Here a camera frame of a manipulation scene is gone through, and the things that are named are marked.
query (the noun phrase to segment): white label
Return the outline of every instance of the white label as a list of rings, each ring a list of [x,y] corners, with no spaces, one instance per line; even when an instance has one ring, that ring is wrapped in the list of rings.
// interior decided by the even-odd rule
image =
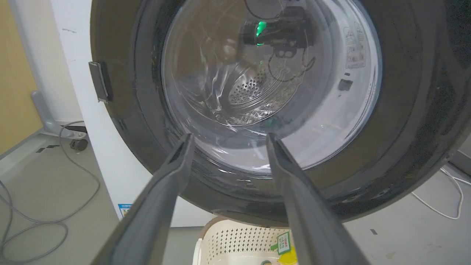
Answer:
[[[348,69],[365,67],[365,34],[357,22],[354,25],[353,30],[350,27],[343,28],[345,44],[347,45],[345,68]]]

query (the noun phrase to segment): laundry basket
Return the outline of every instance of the laundry basket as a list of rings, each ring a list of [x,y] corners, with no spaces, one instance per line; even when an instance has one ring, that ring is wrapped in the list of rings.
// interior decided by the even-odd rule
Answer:
[[[214,218],[196,243],[193,265],[260,265],[265,260],[276,264],[280,256],[270,246],[287,231]]]

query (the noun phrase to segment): sticker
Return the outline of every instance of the sticker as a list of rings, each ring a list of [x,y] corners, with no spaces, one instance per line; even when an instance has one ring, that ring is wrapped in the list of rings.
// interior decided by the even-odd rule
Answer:
[[[347,45],[347,63],[345,68],[365,67],[365,34],[360,25],[355,22],[355,31],[350,27],[343,28],[345,44]]]
[[[121,215],[123,216],[123,218],[129,212],[129,209],[131,209],[131,206],[132,204],[118,204],[119,211],[121,212]]]
[[[286,232],[278,236],[278,255],[291,250],[290,233]]]

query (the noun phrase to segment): black plastic part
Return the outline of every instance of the black plastic part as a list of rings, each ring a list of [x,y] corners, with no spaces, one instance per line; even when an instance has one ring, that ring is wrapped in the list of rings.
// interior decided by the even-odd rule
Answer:
[[[282,194],[300,264],[369,264],[322,194],[273,133],[268,159]]]
[[[186,188],[194,138],[184,135],[103,246],[93,265],[161,264],[178,195]]]
[[[71,149],[77,151],[84,151],[88,146],[88,141],[86,139],[72,140],[69,144]]]
[[[106,63],[89,62],[89,67],[98,100],[103,102],[111,101],[113,99],[113,92],[110,88],[110,78]]]

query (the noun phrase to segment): washing machine door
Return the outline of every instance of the washing machine door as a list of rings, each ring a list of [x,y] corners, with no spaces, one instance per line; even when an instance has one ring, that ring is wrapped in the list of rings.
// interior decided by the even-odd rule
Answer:
[[[94,0],[98,96],[155,172],[195,135],[182,197],[286,226],[276,133],[342,220],[417,188],[471,114],[471,18],[457,1]]]

